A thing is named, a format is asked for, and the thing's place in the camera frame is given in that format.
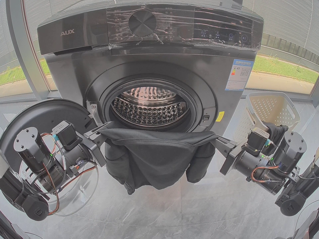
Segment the grass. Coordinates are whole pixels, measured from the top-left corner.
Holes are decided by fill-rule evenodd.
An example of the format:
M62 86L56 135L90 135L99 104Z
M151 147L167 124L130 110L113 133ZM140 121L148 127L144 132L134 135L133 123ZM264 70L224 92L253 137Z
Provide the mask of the grass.
M43 72L45 74L50 74L49 67L44 59L40 60ZM15 68L8 67L7 70L0 74L0 85L6 84L9 82L15 82L20 80L25 80L25 75L20 66Z
M253 71L279 74L283 76L297 78L299 80L310 83L315 83L319 75L317 72L313 70L291 63L287 63L284 61L280 61L276 57L263 57L259 55L256 57L253 66Z
M49 67L44 59L40 60L43 72L47 75L50 74ZM265 72L279 74L283 76L297 78L302 81L315 83L318 78L318 73L301 67L298 65L290 64L284 61L280 61L276 57L263 57L257 55L254 67L254 72ZM9 82L24 80L26 77L21 67L9 68L0 74L0 85Z

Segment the black cloth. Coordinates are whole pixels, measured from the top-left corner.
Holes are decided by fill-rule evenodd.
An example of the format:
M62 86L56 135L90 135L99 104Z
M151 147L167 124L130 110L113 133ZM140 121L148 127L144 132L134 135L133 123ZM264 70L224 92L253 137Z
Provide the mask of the black cloth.
M143 185L156 189L171 186L185 170L189 182L200 181L215 154L210 141L217 138L214 132L168 133L124 128L99 132L107 137L106 168L129 195Z
M276 126L275 124L263 122L266 127L269 128L269 139L278 146L281 139L283 138L285 132L288 131L289 127L287 125L280 125ZM263 149L263 154L270 156L275 152L276 148L273 145L270 145L268 147L265 147Z

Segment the connector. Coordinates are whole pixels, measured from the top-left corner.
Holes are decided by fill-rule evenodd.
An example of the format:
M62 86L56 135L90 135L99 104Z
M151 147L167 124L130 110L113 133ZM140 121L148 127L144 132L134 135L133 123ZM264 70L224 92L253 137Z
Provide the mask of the connector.
M270 141L269 139L267 139L266 142L265 142L265 146L267 147L267 146L269 146L270 144L271 144L271 141Z

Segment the cable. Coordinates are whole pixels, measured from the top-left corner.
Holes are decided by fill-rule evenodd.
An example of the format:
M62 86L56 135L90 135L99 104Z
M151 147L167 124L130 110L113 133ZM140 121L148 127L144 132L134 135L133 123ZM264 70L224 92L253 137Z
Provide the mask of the cable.
M309 205L311 205L311 204L313 204L313 203L315 203L315 202L318 202L318 201L319 201L319 199L316 200L316 201L311 202ZM296 222L296 226L295 226L295 232L296 232L296 230L297 230L297 224L298 224L298 220L299 220L299 218L300 218L301 213L299 214L299 216L298 216L298 218L297 218L297 222Z
M14 203L16 203L16 201L19 199L19 197L22 196L22 194L23 194L23 192L24 192L24 183L23 183L23 179L21 178L21 176L20 176L17 172L15 172L15 171L13 171L13 172L14 172L14 174L15 174L16 176L18 176L18 177L20 178L20 182L22 183L21 192L20 192L20 194L17 196L17 198L14 200Z
M278 148L273 141L270 141L270 143L272 143L272 145L275 146L276 149Z
M44 166L44 169L46 170L46 172L47 172L47 174L48 174L48 176L50 178L50 181L52 183L52 187L55 189L55 185L54 185L53 179L52 179L52 177L51 177L51 175L49 173L49 170L47 169L47 167L45 166L45 164L43 162L42 162L42 165ZM54 213L56 213L59 210L60 200L59 200L58 192L56 192L55 195L56 195L56 207L55 207L55 209L52 212L48 213L48 216L53 215Z
M60 152L61 152L61 155L64 156L64 153L63 153L61 147L59 146L58 142L57 142L55 139L54 139L54 141L55 141L55 144L58 146L58 148L59 148L59 150L60 150ZM63 179L62 179L61 183L57 186L56 189L51 190L51 191L48 191L48 192L40 192L40 191L37 191L36 189L34 189L34 188L32 187L32 190L33 190L34 192L36 192L36 193L41 194L41 195L52 194L52 193L56 192L59 188L61 188L61 186L62 186L63 183L65 182L65 178L66 178L66 169L64 170Z
M252 172L251 172L251 178L252 178L252 180L254 181L254 182L259 182L259 183L265 183L265 182L281 182L281 181L274 181L274 180L271 180L271 179L269 179L269 180L256 180L255 178L254 178L254 173L256 172L256 170L257 169L270 169L270 170L272 170L272 169L277 169L277 168L279 168L279 165L276 165L276 166L259 166L259 167L256 167Z
M304 177L301 177L300 175L298 176L299 178L303 179L303 180L318 180L319 181L319 177L317 177L317 175L315 174L314 172L314 163L315 163L315 159L316 159L316 154L314 155L314 159L312 161L312 164L311 164L311 172L313 174L313 177L310 177L310 178L304 178Z
M75 179L77 179L77 178L79 178L82 174L84 174L84 173L86 173L86 172L89 172L89 171L92 171L92 170L94 170L94 169L97 169L97 163L95 163L95 162L93 162L93 161L90 161L90 160L84 160L84 161L86 161L86 162L88 162L88 163L91 163L91 164L93 164L94 166L93 167L91 167L91 168L88 168L88 169L86 169L86 170L84 170L84 171L82 171L77 177L75 177L75 178L73 178L72 180L70 180L66 185L64 185L63 187L61 187L61 190L63 190L66 186L68 186L71 182L73 182Z
M34 235L34 236L37 236L37 237L43 239L41 236L38 236L38 235L36 235L36 234L34 234L34 233L30 233L30 232L25 232L25 233L26 233L26 234L30 234L30 235Z

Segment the laundry basket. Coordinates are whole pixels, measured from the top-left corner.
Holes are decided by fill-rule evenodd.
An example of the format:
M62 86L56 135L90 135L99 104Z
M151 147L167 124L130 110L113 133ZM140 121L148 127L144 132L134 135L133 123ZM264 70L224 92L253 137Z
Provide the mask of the laundry basket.
M246 140L248 133L255 127L267 129L263 121L275 125L287 125L292 130L300 122L300 116L285 93L250 93L246 97L246 107L235 130L234 140L237 142Z

